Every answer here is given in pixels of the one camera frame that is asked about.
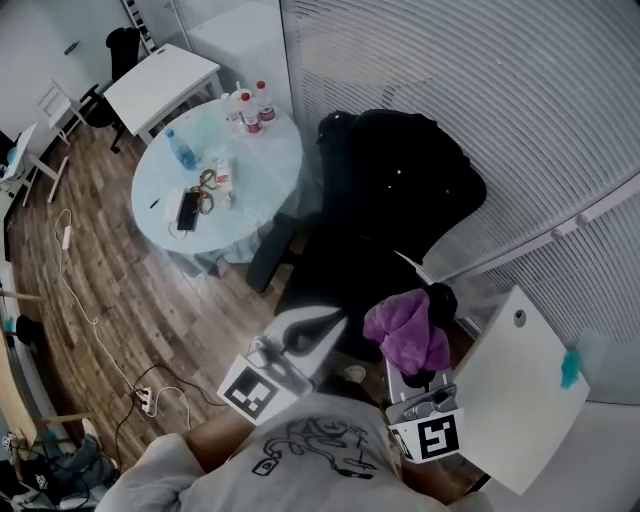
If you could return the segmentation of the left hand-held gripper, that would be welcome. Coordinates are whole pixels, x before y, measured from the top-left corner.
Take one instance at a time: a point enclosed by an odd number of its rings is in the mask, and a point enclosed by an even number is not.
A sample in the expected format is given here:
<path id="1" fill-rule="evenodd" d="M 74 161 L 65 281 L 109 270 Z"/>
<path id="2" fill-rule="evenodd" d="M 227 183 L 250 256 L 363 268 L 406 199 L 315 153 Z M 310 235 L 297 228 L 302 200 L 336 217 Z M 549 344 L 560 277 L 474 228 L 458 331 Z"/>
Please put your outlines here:
<path id="1" fill-rule="evenodd" d="M 254 426 L 263 424 L 313 390 L 309 379 L 346 325 L 342 310 L 333 306 L 277 314 L 264 331 L 267 338 L 255 338 L 248 352 L 236 357 L 218 388 L 219 398 Z"/>

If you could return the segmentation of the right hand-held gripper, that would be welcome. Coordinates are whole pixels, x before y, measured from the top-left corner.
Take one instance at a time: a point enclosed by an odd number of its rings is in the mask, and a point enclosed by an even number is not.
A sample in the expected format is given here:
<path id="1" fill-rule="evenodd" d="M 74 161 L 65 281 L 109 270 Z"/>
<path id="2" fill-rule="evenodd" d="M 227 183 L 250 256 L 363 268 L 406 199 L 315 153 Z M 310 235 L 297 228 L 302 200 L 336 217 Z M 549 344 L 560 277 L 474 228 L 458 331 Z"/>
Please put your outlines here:
<path id="1" fill-rule="evenodd" d="M 430 383 L 409 385 L 404 375 L 385 360 L 386 384 L 393 404 L 385 411 L 388 429 L 401 456 L 423 464 L 460 451 L 464 410 L 456 403 L 452 369 L 437 373 L 438 388 Z"/>

